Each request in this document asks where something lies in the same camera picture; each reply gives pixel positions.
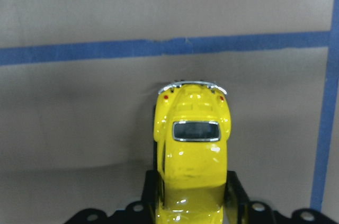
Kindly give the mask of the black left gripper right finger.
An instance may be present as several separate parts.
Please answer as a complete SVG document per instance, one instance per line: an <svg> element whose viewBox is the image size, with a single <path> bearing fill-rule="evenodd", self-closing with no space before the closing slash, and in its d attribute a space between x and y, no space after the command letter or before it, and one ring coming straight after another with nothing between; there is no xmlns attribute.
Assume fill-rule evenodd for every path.
<svg viewBox="0 0 339 224"><path fill-rule="evenodd" d="M227 172L225 213L229 223L335 223L334 220L314 209L301 208L295 210L290 217L286 217L262 201L251 201L234 171Z"/></svg>

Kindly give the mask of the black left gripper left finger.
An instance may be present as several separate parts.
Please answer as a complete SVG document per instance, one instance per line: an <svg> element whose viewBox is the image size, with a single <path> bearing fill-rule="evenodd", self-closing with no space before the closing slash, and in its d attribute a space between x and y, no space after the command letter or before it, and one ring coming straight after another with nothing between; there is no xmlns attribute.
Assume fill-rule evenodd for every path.
<svg viewBox="0 0 339 224"><path fill-rule="evenodd" d="M102 210L84 209L77 212L66 223L155 223L158 182L158 172L148 170L140 200L128 204L123 210L115 211L111 216Z"/></svg>

